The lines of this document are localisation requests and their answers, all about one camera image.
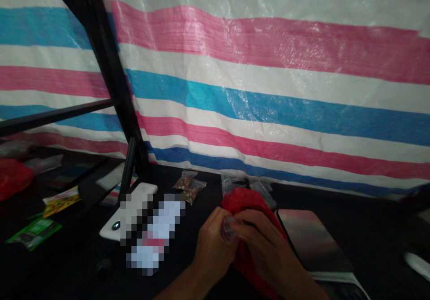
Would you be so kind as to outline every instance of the blue stripe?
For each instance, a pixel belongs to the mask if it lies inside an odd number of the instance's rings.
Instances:
[[[0,118],[13,119],[54,110],[41,105],[30,106],[2,106],[0,105]],[[59,125],[73,126],[86,130],[99,130],[108,132],[122,131],[122,127],[116,114],[88,113],[63,121],[55,122]]]
[[[277,180],[285,180],[303,184],[314,185],[324,188],[332,188],[345,191],[356,191],[371,196],[384,196],[388,194],[407,195],[417,190],[412,189],[393,189],[368,185],[365,183],[348,183],[342,181],[314,178],[300,174],[293,174],[279,170],[270,170],[251,166],[243,163],[241,160],[224,158],[224,157],[209,157],[201,154],[191,153],[186,148],[167,148],[167,149],[148,149],[149,153],[154,153],[159,161],[167,162],[184,162],[189,161],[192,165],[202,166],[210,169],[223,170],[242,170],[250,176],[264,176]]]
[[[0,9],[0,44],[91,49],[84,27],[69,9]]]
[[[126,72],[139,98],[172,100],[247,121],[430,146],[430,114],[240,91],[139,70]]]

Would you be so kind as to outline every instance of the small plastic bag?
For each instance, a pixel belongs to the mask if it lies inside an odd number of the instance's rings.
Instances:
[[[46,159],[31,159],[24,162],[24,165],[30,168],[34,174],[41,174],[61,167],[61,160],[63,160],[63,155],[58,154]]]
[[[236,220],[233,216],[227,216],[224,218],[223,225],[221,226],[221,237],[227,242],[227,244],[231,244],[233,239],[239,236],[239,233],[231,228],[232,222],[243,224],[241,219]]]
[[[242,182],[242,181],[245,181],[245,179],[242,177],[225,174],[221,172],[221,185],[223,189],[223,198],[234,188],[246,188],[246,184],[235,183],[235,182]]]
[[[187,190],[193,178],[197,175],[197,171],[182,170],[182,175],[172,187],[173,189]]]
[[[250,179],[249,187],[261,194],[270,209],[274,210],[276,208],[277,203],[270,194],[270,192],[273,191],[272,187],[270,186],[270,182],[261,181],[259,179]]]
[[[206,187],[206,182],[194,179],[188,189],[184,190],[185,201],[188,202],[191,206],[194,204],[194,201],[197,198],[198,193]]]

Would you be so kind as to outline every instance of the plastic packaging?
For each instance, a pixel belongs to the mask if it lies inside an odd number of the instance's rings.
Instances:
[[[197,173],[197,171],[183,170],[181,177],[172,188],[187,190]]]
[[[272,187],[270,186],[270,182],[261,181],[259,179],[250,179],[249,187],[261,194],[270,209],[274,210],[276,208],[277,203],[270,194],[270,192],[273,191]]]
[[[234,188],[246,188],[246,184],[236,183],[236,182],[243,182],[243,181],[245,181],[245,178],[243,177],[221,172],[221,185],[223,189],[223,198]]]
[[[188,189],[184,190],[185,201],[191,206],[197,198],[198,193],[206,187],[206,182],[194,179],[189,185]]]
[[[8,141],[0,145],[0,157],[20,159],[25,157],[33,146],[28,141]]]
[[[223,225],[221,226],[221,236],[228,244],[231,244],[233,239],[238,236],[238,233],[231,228],[232,222],[243,224],[243,221],[237,221],[233,216],[224,218]]]
[[[61,160],[63,160],[63,154],[59,154],[46,159],[31,159],[24,162],[27,168],[30,168],[34,174],[41,174],[50,170],[54,170],[61,167]]]
[[[235,188],[227,194],[222,202],[224,209],[235,215],[245,209],[255,209],[262,212],[276,227],[276,229],[287,239],[287,236],[276,218],[269,209],[263,197],[255,190]],[[278,294],[264,281],[255,270],[249,248],[243,241],[239,242],[233,265],[263,296],[269,299],[279,299]]]
[[[38,218],[6,240],[6,243],[21,243],[29,251],[32,251],[61,227],[61,224],[51,219]]]
[[[0,201],[27,188],[34,178],[34,173],[14,159],[0,158]]]
[[[81,200],[81,197],[79,196],[77,186],[55,196],[44,198],[43,201],[46,204],[46,208],[42,217],[46,218],[58,213],[61,210],[78,202],[79,200]]]

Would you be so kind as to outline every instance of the smartphone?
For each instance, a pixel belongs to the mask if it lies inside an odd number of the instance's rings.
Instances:
[[[76,182],[79,180],[80,177],[84,176],[86,173],[91,171],[94,167],[99,165],[104,160],[105,159],[97,163],[79,163],[74,167],[60,173],[57,177],[47,183],[47,187],[55,191],[65,191],[76,185]]]

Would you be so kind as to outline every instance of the yellow packet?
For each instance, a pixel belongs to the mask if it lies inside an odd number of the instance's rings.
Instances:
[[[53,197],[46,198],[43,200],[46,203],[46,208],[43,212],[42,217],[46,218],[48,216],[51,216],[52,214],[58,213],[79,200],[81,200],[81,198],[77,191],[77,187],[74,187]]]

